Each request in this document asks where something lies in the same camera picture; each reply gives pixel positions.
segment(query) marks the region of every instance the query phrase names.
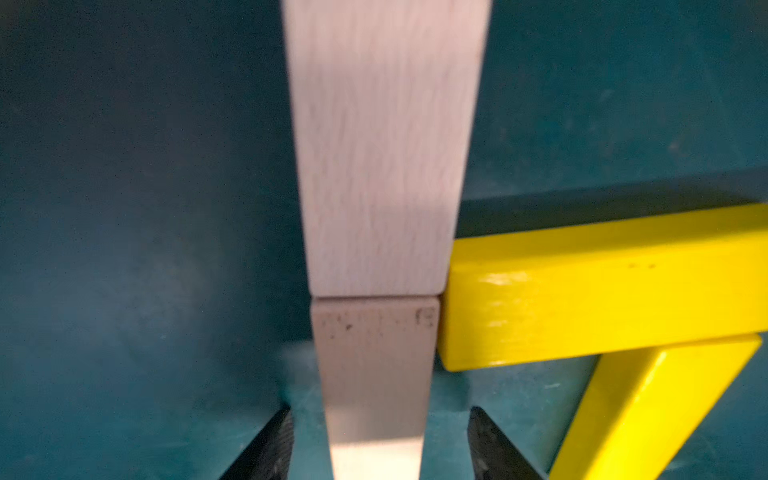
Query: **teal background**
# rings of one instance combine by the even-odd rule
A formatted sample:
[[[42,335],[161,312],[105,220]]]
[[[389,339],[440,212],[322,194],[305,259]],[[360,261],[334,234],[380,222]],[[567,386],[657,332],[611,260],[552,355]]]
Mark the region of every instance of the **teal background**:
[[[0,478],[217,478],[286,399],[330,478],[276,2],[0,6]],[[763,201],[763,3],[495,3],[458,235]],[[758,352],[664,473],[765,478]],[[594,368],[435,366],[548,469]]]

